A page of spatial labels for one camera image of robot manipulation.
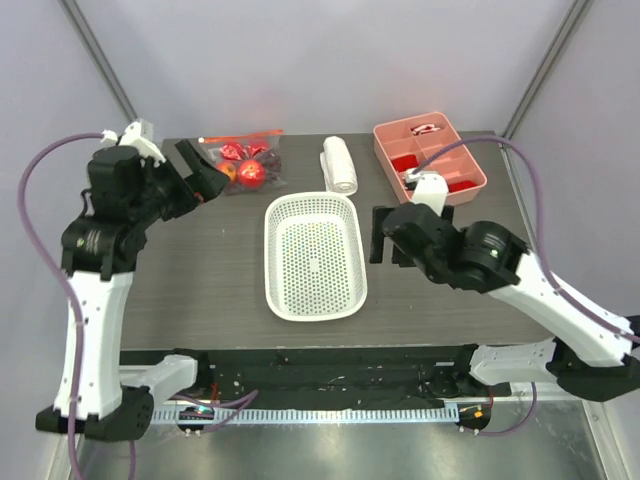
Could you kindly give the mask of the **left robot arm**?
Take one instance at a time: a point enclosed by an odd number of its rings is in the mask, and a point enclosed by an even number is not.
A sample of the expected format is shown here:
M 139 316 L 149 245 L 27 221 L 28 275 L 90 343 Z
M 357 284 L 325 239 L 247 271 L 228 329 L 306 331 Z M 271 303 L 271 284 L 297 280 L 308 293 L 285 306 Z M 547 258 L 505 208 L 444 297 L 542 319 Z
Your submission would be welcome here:
M 134 146 L 101 149 L 87 165 L 93 212 L 77 217 L 61 238 L 61 274 L 80 310 L 69 314 L 59 391 L 37 414 L 39 431 L 135 441 L 155 406 L 182 391 L 200 399 L 212 389 L 209 357 L 192 349 L 173 349 L 127 381 L 119 374 L 124 307 L 147 229 L 215 199 L 229 182 L 190 141 L 175 147 L 191 170 L 187 177 Z

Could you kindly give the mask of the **clear zip top bag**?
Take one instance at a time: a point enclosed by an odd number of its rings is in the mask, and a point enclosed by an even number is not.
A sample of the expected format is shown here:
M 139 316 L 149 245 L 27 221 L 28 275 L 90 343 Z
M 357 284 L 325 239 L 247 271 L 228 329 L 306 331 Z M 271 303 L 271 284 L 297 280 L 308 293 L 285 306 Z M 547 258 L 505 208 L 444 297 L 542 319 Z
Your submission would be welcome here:
M 244 135 L 200 137 L 199 146 L 230 183 L 226 195 L 238 195 L 282 188 L 280 139 L 282 130 Z

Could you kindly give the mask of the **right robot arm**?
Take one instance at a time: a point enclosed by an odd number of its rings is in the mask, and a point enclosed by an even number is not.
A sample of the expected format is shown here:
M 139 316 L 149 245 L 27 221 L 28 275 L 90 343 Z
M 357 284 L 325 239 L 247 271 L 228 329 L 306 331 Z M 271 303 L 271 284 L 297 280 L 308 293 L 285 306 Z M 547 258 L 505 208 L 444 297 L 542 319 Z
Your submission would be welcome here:
M 424 204 L 378 206 L 372 211 L 369 261 L 383 259 L 385 241 L 393 244 L 392 261 L 416 267 L 432 283 L 488 295 L 521 311 L 552 333 L 545 341 L 489 346 L 469 344 L 450 369 L 458 394 L 511 382 L 554 383 L 578 398 L 606 402 L 639 387 L 639 361 L 628 340 L 633 320 L 611 313 L 609 331 L 582 313 L 598 307 L 572 288 L 546 275 L 529 246 L 505 227 L 478 221 L 458 230 L 453 210 L 437 213 Z

